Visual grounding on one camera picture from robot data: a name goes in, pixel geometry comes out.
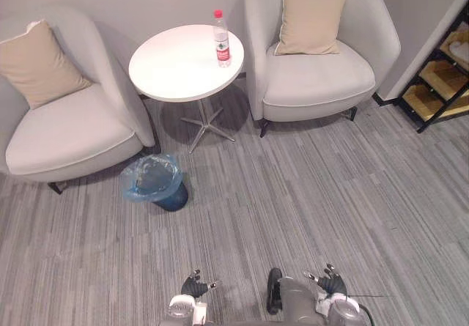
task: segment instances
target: white armchair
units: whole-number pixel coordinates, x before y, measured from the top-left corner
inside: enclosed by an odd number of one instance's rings
[[[254,120],[316,119],[354,108],[372,96],[400,53],[383,0],[346,0],[339,54],[273,54],[281,26],[281,0],[245,0],[246,78]]]
[[[0,41],[45,19],[73,64],[94,83],[34,110],[0,75],[0,171],[39,182],[81,177],[151,147],[147,110],[95,24],[69,7],[0,21]]]

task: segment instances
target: throw pillow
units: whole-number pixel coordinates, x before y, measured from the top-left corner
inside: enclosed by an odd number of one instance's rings
[[[339,53],[336,43],[345,0],[283,0],[275,55]]]
[[[0,42],[0,74],[26,98],[31,109],[91,86],[65,56],[46,21]]]

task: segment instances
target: white round table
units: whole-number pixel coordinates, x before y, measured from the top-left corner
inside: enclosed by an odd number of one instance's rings
[[[139,91],[153,99],[170,103],[197,100],[202,120],[181,120],[200,126],[189,152],[192,153],[206,130],[235,141],[211,124],[223,110],[207,116],[202,99],[222,90],[237,77],[243,66],[241,41],[229,32],[231,62],[218,66],[213,26],[181,26],[156,34],[132,55],[129,75]]]

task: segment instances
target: cable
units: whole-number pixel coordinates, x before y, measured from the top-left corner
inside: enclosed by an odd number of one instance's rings
[[[360,304],[360,303],[358,304],[358,306],[360,307],[360,309],[363,309],[366,312],[366,314],[369,317],[369,321],[371,322],[372,326],[374,326],[374,321],[373,321],[372,315],[370,314],[368,308],[366,306],[364,306],[363,304]]]

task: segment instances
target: table base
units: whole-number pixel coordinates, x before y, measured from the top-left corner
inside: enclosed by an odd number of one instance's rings
[[[200,116],[202,117],[202,121],[181,117],[181,120],[184,122],[189,122],[189,123],[193,123],[195,125],[200,126],[200,130],[197,133],[196,138],[193,140],[191,148],[189,149],[189,154],[192,154],[193,150],[196,148],[196,145],[199,143],[200,139],[202,138],[206,130],[211,130],[212,132],[217,133],[219,136],[227,138],[230,141],[235,141],[229,134],[225,133],[224,131],[215,127],[214,125],[211,125],[211,122],[222,112],[223,108],[219,108],[212,116],[210,116],[210,118],[207,118],[207,114],[205,113],[202,100],[197,100],[197,105],[199,105]]]

